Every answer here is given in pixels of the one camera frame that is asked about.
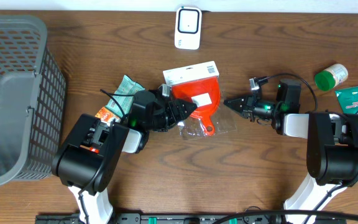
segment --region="white doorbell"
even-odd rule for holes
[[[200,47],[201,17],[201,10],[196,7],[182,6],[177,10],[175,47],[188,50]]]

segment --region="black wire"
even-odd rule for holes
[[[352,129],[352,131],[354,131],[355,133],[358,134],[358,129],[356,128],[355,125],[352,125],[351,120],[350,120],[347,116],[345,116],[345,115],[343,115],[343,114],[341,114],[341,113],[332,112],[332,111],[328,111],[328,110],[327,110],[326,112],[327,112],[327,113],[330,113],[330,114],[338,115],[338,116],[340,116],[341,118],[345,119],[345,121],[347,121],[350,126],[353,126],[354,130]],[[348,187],[348,186],[350,186],[350,185],[354,185],[357,181],[358,181],[358,173],[356,174],[356,176],[355,176],[350,182],[348,182],[348,183],[346,183],[346,184],[341,184],[341,185],[336,186],[336,187],[333,187],[331,190],[329,190],[329,191],[327,192],[327,194],[324,196],[324,198],[321,199],[321,201],[319,202],[319,204],[317,204],[313,210],[315,210],[315,211],[318,210],[318,209],[324,204],[324,202],[327,201],[327,199],[328,199],[329,197],[332,197],[332,194],[333,194],[335,191],[340,190],[340,189],[342,189],[342,188],[344,188],[344,187]],[[309,221],[309,219],[310,219],[310,216],[307,216],[307,218],[305,219],[305,221],[304,221],[303,223],[304,223],[304,224],[307,224],[308,221]]]
[[[304,80],[302,77],[300,77],[299,75],[295,75],[295,74],[291,74],[291,73],[279,73],[279,74],[276,74],[276,75],[272,75],[272,76],[260,79],[258,82],[268,80],[269,78],[275,78],[275,77],[278,77],[278,76],[282,76],[282,75],[289,75],[289,76],[298,78],[299,80],[301,80],[309,88],[311,94],[313,95],[313,99],[314,99],[314,109],[312,111],[317,111],[317,108],[318,108],[317,97],[316,97],[313,89],[310,87],[309,83],[306,80]]]
[[[108,93],[109,95],[112,95],[112,96],[135,96],[134,94],[117,94],[117,93]]]
[[[248,210],[249,210],[250,208],[257,208],[257,209],[259,209],[259,210],[262,210],[262,209],[260,209],[258,206],[251,205],[251,206],[249,206],[244,212],[248,212]],[[248,224],[248,222],[245,221],[244,217],[242,217],[242,222],[244,222],[245,224]]]
[[[273,110],[273,117],[275,118],[276,117],[276,113],[278,111],[278,108],[284,103],[284,101],[279,101],[276,105],[276,107],[274,108]]]
[[[88,215],[88,212],[86,211],[82,193],[81,194],[78,193],[78,200],[80,200],[81,208],[85,215],[85,224],[90,224],[90,216]]]
[[[259,125],[262,125],[262,126],[272,125],[271,123],[262,123],[262,122],[259,121],[259,119],[256,119],[256,123],[258,123]]]
[[[325,211],[310,211],[310,210],[261,210],[261,211],[242,212],[234,215],[228,215],[224,218],[216,220],[213,224],[221,224],[229,220],[232,220],[234,218],[261,216],[261,215],[317,215],[319,217],[353,220],[358,222],[358,215],[341,213],[341,212],[325,212]]]
[[[118,103],[118,101],[117,101],[114,97],[112,97],[110,93],[108,93],[108,92],[106,92],[106,91],[104,91],[104,90],[102,90],[102,89],[100,89],[100,92],[102,92],[102,93],[108,95],[108,96],[110,97],[110,99],[112,99],[112,100],[116,103],[116,105],[118,106],[119,110],[120,110],[121,113],[122,113],[121,121],[124,121],[127,115],[124,113],[124,110],[122,109],[122,107],[121,107],[121,105]]]

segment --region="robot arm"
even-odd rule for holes
[[[299,113],[301,83],[294,79],[281,79],[276,95],[277,103],[262,99],[262,85],[267,83],[266,77],[251,78],[250,95],[232,100],[224,100],[224,104],[245,119],[252,122],[258,120],[270,122],[277,134],[283,134],[282,121],[285,114]]]
[[[107,124],[81,115],[52,162],[52,174],[76,198],[80,220],[106,224],[113,215],[107,186],[121,152],[138,153],[147,143],[150,130],[168,131],[196,108],[194,103],[171,98],[163,85],[158,90],[138,91],[124,124]]]
[[[284,202],[285,210],[313,210],[327,192],[351,181],[358,173],[358,115],[348,114],[355,127],[335,114],[288,114],[283,121],[283,134],[308,140],[308,174],[295,194]],[[322,210],[346,187],[336,190],[318,208]],[[304,223],[306,215],[286,215],[291,223]],[[314,223],[310,217],[305,224]]]

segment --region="green connector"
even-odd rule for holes
[[[280,110],[283,111],[283,112],[286,112],[288,109],[290,109],[290,107],[286,104],[283,103],[283,105],[281,105],[281,108]]]
[[[149,224],[157,224],[157,218],[149,218]]]
[[[135,126],[136,126],[136,119],[130,120],[130,121],[129,121],[129,125],[130,125],[131,127],[135,127]]]
[[[237,224],[237,219],[233,218],[233,219],[229,220],[229,224]]]

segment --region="green bottle cap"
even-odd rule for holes
[[[322,71],[317,73],[314,77],[314,82],[316,82],[317,87],[320,90],[328,91],[335,86],[335,79],[329,71]]]

